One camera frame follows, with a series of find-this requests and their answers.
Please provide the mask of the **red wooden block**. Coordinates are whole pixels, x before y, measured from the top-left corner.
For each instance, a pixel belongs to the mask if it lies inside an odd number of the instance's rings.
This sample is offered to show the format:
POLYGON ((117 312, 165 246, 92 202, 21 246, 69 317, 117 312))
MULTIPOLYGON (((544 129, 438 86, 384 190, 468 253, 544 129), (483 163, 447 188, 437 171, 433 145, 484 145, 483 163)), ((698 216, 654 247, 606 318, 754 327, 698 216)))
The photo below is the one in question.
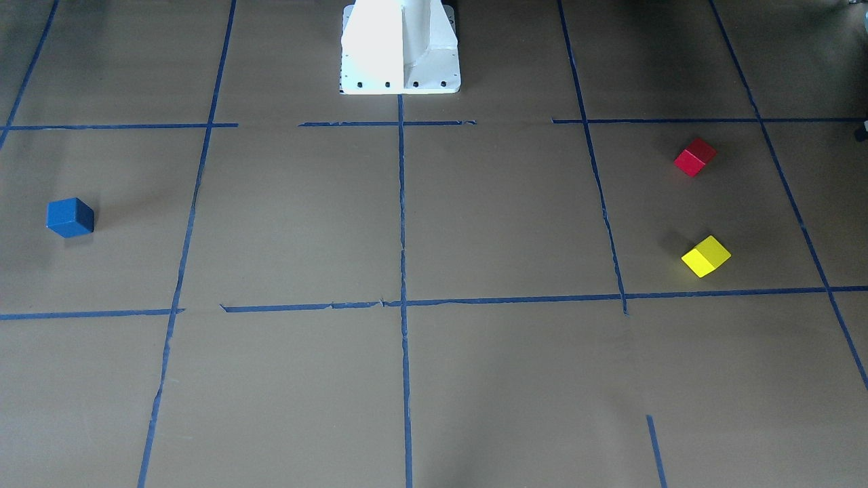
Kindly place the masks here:
POLYGON ((696 137, 686 145, 673 161, 685 175, 694 178, 707 166, 718 151, 701 137, 696 137))

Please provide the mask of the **blue wooden block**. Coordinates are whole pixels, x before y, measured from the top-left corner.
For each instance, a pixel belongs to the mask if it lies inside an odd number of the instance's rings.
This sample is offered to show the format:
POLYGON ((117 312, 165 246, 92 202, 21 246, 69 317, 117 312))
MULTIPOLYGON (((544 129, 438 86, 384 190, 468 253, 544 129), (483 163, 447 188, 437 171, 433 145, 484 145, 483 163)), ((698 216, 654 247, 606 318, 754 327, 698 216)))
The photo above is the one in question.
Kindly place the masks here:
POLYGON ((50 201, 46 206, 45 225, 65 239, 92 234, 95 211, 75 197, 50 201))

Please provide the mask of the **yellow wooden block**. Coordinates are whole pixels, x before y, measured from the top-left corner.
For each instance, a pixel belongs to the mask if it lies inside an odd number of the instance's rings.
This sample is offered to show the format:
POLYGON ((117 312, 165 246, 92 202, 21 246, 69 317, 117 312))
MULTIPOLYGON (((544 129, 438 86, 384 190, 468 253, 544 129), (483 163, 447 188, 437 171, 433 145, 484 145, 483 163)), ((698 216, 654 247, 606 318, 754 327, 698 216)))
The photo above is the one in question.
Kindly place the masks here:
POLYGON ((682 262, 698 277, 703 278, 727 262, 732 254, 713 235, 698 242, 681 257, 682 262))

